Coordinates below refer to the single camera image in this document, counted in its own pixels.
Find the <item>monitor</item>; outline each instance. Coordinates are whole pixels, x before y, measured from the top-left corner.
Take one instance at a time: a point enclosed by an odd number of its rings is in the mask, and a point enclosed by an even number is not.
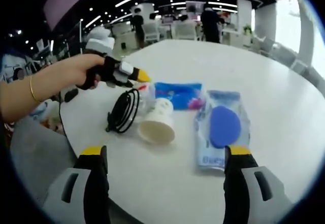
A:
[[[50,29],[53,30],[62,17],[79,0],[47,0],[43,11]]]

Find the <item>white paper cup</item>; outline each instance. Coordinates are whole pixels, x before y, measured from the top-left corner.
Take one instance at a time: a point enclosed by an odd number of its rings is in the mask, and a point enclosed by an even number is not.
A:
[[[173,104],[163,98],[155,100],[154,108],[139,123],[138,133],[149,143],[168,144],[175,138]]]

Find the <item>white pillar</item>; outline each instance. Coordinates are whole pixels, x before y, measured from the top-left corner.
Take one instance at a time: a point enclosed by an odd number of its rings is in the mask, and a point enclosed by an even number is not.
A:
[[[251,25],[252,3],[248,0],[237,0],[238,31],[243,33],[244,26]]]
[[[276,6],[270,4],[268,6],[255,10],[255,34],[270,40],[275,40],[276,33]]]
[[[131,7],[131,12],[134,14],[135,8],[140,8],[140,15],[143,17],[144,23],[149,22],[149,15],[154,13],[154,8],[152,3],[140,3],[137,6]]]
[[[305,7],[299,4],[301,35],[298,59],[310,66],[314,48],[314,25],[306,14]]]

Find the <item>plastic bag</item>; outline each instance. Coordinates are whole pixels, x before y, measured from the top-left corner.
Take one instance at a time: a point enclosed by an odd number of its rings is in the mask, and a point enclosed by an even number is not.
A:
[[[197,165],[201,169],[224,170],[225,149],[214,147],[209,135],[213,108],[224,106],[239,117],[241,132],[239,138],[232,145],[249,145],[250,121],[238,92],[209,90],[204,95],[203,101],[203,105],[194,119],[194,130],[197,140]]]
[[[200,83],[155,83],[156,98],[170,100],[174,110],[197,110],[202,106]]]

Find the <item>blue sponge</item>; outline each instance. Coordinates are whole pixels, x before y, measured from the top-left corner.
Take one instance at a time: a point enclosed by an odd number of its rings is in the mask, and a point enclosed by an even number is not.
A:
[[[210,141],[215,148],[224,148],[236,142],[240,132],[240,120],[235,112],[225,106],[218,106],[212,109]]]

